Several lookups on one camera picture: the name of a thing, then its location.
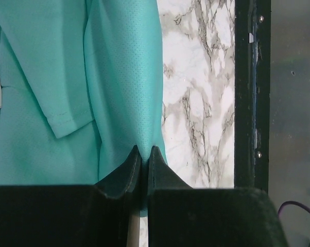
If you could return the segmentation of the teal t shirt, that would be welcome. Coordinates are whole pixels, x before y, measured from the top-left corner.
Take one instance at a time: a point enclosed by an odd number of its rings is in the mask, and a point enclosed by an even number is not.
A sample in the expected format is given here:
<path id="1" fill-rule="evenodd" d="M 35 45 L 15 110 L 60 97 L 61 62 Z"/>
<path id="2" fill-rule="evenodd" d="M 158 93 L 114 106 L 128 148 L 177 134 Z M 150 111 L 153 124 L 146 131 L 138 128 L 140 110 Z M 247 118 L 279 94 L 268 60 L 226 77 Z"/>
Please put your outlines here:
<path id="1" fill-rule="evenodd" d="M 95 184 L 161 131 L 156 1 L 0 1 L 0 185 Z"/>

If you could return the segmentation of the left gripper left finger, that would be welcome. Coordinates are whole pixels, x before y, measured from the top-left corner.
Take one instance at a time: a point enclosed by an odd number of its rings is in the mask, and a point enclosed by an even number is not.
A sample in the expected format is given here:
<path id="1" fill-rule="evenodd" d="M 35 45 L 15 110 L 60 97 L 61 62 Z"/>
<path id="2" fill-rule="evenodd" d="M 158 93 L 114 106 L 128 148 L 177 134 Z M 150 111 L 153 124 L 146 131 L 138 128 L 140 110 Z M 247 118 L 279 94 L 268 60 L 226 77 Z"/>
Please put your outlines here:
<path id="1" fill-rule="evenodd" d="M 95 186 L 106 198 L 118 199 L 134 190 L 140 169 L 141 156 L 137 146 L 134 146 L 125 161 Z"/>

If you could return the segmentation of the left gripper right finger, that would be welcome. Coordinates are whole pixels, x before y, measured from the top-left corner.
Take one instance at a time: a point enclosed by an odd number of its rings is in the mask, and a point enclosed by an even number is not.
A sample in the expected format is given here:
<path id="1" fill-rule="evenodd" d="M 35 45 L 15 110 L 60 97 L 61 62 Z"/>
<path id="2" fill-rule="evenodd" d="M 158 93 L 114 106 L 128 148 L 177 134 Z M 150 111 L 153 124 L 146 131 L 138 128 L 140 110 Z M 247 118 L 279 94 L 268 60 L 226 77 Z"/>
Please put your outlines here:
<path id="1" fill-rule="evenodd" d="M 160 148 L 153 146 L 148 164 L 148 188 L 156 189 L 192 189 L 165 162 Z"/>

